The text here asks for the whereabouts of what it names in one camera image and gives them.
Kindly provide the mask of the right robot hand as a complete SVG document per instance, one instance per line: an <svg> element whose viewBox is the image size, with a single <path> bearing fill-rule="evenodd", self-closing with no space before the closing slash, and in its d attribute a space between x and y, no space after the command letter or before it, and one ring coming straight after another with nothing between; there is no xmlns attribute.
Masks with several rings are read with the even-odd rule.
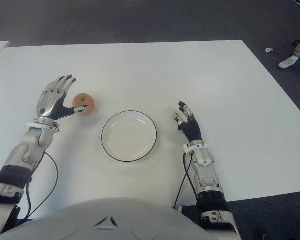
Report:
<svg viewBox="0 0 300 240"><path fill-rule="evenodd" d="M178 103L178 107L179 110L186 117L186 121L183 121L182 118L176 112L173 114L173 118L178 124L178 130L183 132L183 134L190 143L195 141L204 142L200 126L192 110L182 101Z"/></svg>

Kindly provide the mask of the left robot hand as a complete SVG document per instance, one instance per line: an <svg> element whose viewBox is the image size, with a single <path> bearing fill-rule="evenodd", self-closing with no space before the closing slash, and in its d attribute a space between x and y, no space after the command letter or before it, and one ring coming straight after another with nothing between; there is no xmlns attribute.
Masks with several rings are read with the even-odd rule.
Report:
<svg viewBox="0 0 300 240"><path fill-rule="evenodd" d="M77 79L70 74L60 76L55 81L49 83L39 98L36 107L37 116L39 118L57 121L89 110L91 105L88 104L81 104L75 107L64 106L68 91L76 80Z"/></svg>

